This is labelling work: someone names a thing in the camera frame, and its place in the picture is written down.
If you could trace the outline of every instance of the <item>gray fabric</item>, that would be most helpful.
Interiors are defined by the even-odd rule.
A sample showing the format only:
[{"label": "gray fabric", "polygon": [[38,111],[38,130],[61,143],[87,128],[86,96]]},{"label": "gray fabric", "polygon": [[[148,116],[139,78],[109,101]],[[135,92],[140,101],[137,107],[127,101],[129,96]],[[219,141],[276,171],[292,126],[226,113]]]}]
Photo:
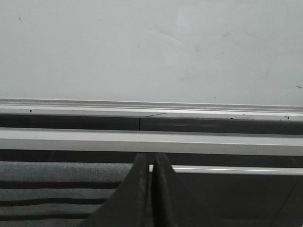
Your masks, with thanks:
[{"label": "gray fabric", "polygon": [[29,221],[0,221],[1,227],[75,227],[82,219],[46,219]]},{"label": "gray fabric", "polygon": [[0,189],[0,201],[34,200],[41,198],[107,199],[116,189]]},{"label": "gray fabric", "polygon": [[91,214],[102,205],[39,204],[32,206],[0,207],[0,216]]},{"label": "gray fabric", "polygon": [[[8,182],[83,182],[119,183],[124,180],[132,164],[116,163],[50,163],[0,162],[0,181]],[[116,189],[94,188],[0,188],[1,201],[53,199],[107,199]],[[41,216],[91,214],[102,205],[42,203],[37,205],[0,207],[0,216]],[[0,221],[1,227],[72,227],[81,219],[44,219]]]},{"label": "gray fabric", "polygon": [[0,180],[17,182],[121,182],[132,164],[0,162]]}]

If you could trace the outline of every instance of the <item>white wall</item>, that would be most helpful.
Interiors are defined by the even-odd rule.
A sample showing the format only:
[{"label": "white wall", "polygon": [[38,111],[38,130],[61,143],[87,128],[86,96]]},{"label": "white wall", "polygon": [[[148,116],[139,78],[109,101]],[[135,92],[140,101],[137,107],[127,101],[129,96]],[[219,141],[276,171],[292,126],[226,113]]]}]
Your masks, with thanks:
[{"label": "white wall", "polygon": [[303,1],[1,0],[0,98],[303,106]]}]

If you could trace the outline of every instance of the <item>dark gray strip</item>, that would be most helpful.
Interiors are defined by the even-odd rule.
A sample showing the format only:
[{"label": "dark gray strip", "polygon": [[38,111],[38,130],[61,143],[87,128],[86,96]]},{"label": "dark gray strip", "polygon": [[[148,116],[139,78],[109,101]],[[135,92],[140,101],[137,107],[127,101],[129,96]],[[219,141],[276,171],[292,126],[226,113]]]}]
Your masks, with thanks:
[{"label": "dark gray strip", "polygon": [[85,219],[90,214],[52,214],[52,215],[11,215],[11,216],[0,216],[0,221],[24,221],[24,220],[45,220],[45,219]]},{"label": "dark gray strip", "polygon": [[91,214],[102,205],[86,204],[39,204],[30,206],[0,207],[0,216],[37,216]]},{"label": "dark gray strip", "polygon": [[25,217],[17,217],[17,218],[23,218],[24,220],[19,221],[1,221],[0,226],[1,227],[75,227],[79,223],[83,221],[83,219],[80,218],[86,218],[87,215],[74,215],[74,216],[66,216],[66,219],[51,219],[52,216],[38,216],[36,217],[36,220],[33,219],[35,217],[30,216],[27,217],[27,219],[24,219]]},{"label": "dark gray strip", "polygon": [[[43,161],[51,156],[55,162],[112,162],[132,163],[136,152],[107,151],[47,151],[0,149],[0,160]],[[149,164],[153,164],[155,153],[146,153]],[[302,156],[219,155],[167,153],[172,165],[186,166],[240,166],[303,168]]]},{"label": "dark gray strip", "polygon": [[132,164],[0,162],[0,180],[12,182],[121,182]]},{"label": "dark gray strip", "polygon": [[137,117],[0,114],[0,127],[43,129],[138,130]]},{"label": "dark gray strip", "polygon": [[45,203],[65,203],[65,204],[103,204],[107,199],[71,199],[71,198],[42,198],[34,200],[19,200],[19,201],[0,201],[0,207],[13,206],[31,206]]},{"label": "dark gray strip", "polygon": [[120,182],[10,182],[0,181],[1,189],[38,189],[38,188],[102,188],[115,189]]},{"label": "dark gray strip", "polygon": [[0,189],[1,201],[35,200],[41,198],[98,199],[108,198],[115,189],[66,188],[66,189]]},{"label": "dark gray strip", "polygon": [[288,121],[141,118],[140,130],[303,135],[303,122],[291,122],[289,117],[285,120]]}]

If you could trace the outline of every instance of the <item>striped fabric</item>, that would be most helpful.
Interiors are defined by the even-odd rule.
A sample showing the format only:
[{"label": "striped fabric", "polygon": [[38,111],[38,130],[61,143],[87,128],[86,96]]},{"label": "striped fabric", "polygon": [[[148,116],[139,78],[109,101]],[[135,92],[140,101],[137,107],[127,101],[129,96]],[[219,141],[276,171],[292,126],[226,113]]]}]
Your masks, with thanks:
[{"label": "striped fabric", "polygon": [[72,227],[102,206],[132,164],[0,162],[0,226]]}]

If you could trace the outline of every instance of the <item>metal frame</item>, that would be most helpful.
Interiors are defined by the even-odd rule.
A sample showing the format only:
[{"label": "metal frame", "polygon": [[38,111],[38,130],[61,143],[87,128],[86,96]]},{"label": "metal frame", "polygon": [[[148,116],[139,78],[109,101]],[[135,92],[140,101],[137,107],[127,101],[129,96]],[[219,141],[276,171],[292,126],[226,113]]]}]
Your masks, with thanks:
[{"label": "metal frame", "polygon": [[303,168],[268,168],[234,166],[172,166],[177,173],[232,175],[303,175]]},{"label": "metal frame", "polygon": [[302,106],[0,99],[0,114],[303,121]]},{"label": "metal frame", "polygon": [[303,136],[0,128],[0,149],[302,156]]}]

